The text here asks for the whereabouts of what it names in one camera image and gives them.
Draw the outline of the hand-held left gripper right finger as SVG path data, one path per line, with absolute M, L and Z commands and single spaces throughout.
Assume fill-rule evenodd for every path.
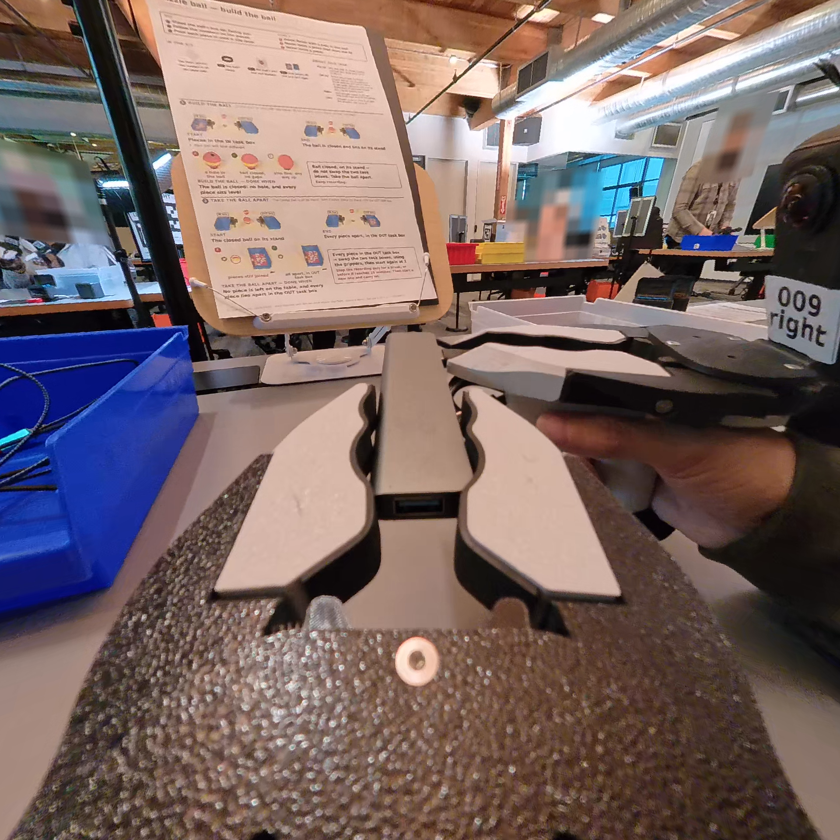
M 561 634 L 559 602 L 621 603 L 561 452 L 477 386 L 463 391 L 460 426 L 473 470 L 458 503 L 461 586 L 489 610 L 516 601 L 530 627 Z

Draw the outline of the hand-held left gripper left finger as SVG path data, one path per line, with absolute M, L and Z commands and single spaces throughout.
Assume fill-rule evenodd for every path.
M 341 607 L 380 570 L 375 425 L 375 387 L 357 384 L 274 448 L 213 588 L 221 600 L 273 599 L 263 634 L 302 628 L 320 597 Z

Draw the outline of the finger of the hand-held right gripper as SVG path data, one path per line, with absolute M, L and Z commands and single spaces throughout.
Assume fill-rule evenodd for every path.
M 447 359 L 448 373 L 502 392 L 525 415 L 541 413 L 645 417 L 670 399 L 670 372 L 617 346 L 556 350 L 484 343 Z
M 487 343 L 551 350 L 626 350 L 634 340 L 645 340 L 648 336 L 649 331 L 639 327 L 521 325 L 491 327 L 465 335 L 438 337 L 437 343 L 444 350 L 452 351 L 473 350 Z

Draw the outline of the grey USB hub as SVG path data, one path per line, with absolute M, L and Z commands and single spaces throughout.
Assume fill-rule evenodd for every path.
M 372 484 L 382 520 L 456 518 L 473 476 L 435 336 L 385 342 Z

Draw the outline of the grey desk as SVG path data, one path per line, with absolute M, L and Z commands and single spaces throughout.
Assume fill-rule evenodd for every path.
M 199 417 L 107 590 L 2 621 L 1 837 L 39 790 L 102 642 L 156 561 L 260 455 L 362 380 L 197 398 Z M 455 521 L 384 521 L 381 568 L 346 606 L 353 627 L 478 628 L 489 613 L 457 583 Z M 679 533 L 663 542 L 734 647 L 784 771 L 823 838 L 838 838 L 838 669 L 742 577 Z

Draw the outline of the person's right hand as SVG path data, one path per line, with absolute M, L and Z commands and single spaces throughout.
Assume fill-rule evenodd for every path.
M 537 427 L 566 453 L 651 467 L 658 476 L 652 509 L 704 549 L 721 549 L 755 530 L 782 507 L 794 482 L 795 447 L 774 430 L 561 413 L 541 415 Z

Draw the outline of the clear plastic bin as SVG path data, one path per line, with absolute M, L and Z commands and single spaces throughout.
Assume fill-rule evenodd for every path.
M 768 337 L 761 301 L 706 301 L 688 306 L 686 311 L 677 311 L 606 298 L 588 302 L 583 296 L 568 296 L 472 301 L 469 310 L 472 332 L 523 323 L 574 328 L 670 325 L 728 333 L 745 340 Z

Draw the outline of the wooden background table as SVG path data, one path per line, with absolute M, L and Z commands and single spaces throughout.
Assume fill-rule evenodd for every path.
M 453 264 L 449 266 L 450 273 L 454 275 L 485 274 L 493 272 L 523 272 L 537 271 L 546 272 L 550 270 L 583 270 L 609 267 L 609 259 L 572 259 L 559 261 L 542 262 L 521 262 L 507 264 Z

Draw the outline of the black pouch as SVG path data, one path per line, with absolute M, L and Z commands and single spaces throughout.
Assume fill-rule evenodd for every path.
M 633 303 L 685 312 L 696 282 L 697 278 L 686 275 L 641 277 L 637 281 Z

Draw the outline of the tablet on stand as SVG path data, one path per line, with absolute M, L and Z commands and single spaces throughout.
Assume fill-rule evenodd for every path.
M 655 196 L 638 196 L 631 199 L 628 209 L 619 211 L 613 228 L 615 238 L 642 238 L 648 231 L 656 208 Z

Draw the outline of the blue plastic bin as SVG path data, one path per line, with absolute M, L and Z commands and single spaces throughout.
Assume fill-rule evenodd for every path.
M 184 327 L 6 338 L 1 613 L 109 587 L 198 416 Z

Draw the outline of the black monitor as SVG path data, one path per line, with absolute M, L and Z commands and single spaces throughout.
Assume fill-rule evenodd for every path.
M 766 168 L 749 216 L 749 223 L 745 228 L 746 234 L 756 235 L 759 232 L 756 223 L 777 207 L 781 195 L 781 170 L 781 163 L 770 164 Z

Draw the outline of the printed instruction sheet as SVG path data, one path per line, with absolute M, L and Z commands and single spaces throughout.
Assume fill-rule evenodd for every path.
M 438 295 L 384 40 L 228 2 L 147 2 L 221 319 Z

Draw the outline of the silver ceiling ducts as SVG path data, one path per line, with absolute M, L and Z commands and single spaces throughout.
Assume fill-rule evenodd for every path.
M 684 93 L 838 49 L 838 2 L 633 2 L 573 45 L 529 59 L 469 121 L 473 130 L 573 102 L 608 121 Z

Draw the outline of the white box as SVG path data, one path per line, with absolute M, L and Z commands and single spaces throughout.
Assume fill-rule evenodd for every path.
M 88 284 L 99 286 L 105 298 L 130 300 L 131 295 L 119 265 L 94 268 L 46 268 L 35 273 L 36 284 L 56 289 L 56 294 L 65 297 L 80 296 L 78 286 Z

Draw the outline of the black tripod pole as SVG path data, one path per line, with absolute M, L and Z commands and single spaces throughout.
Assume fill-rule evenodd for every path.
M 187 327 L 192 360 L 208 361 L 208 345 L 182 273 L 109 4 L 74 1 L 72 5 L 167 313 L 173 325 Z

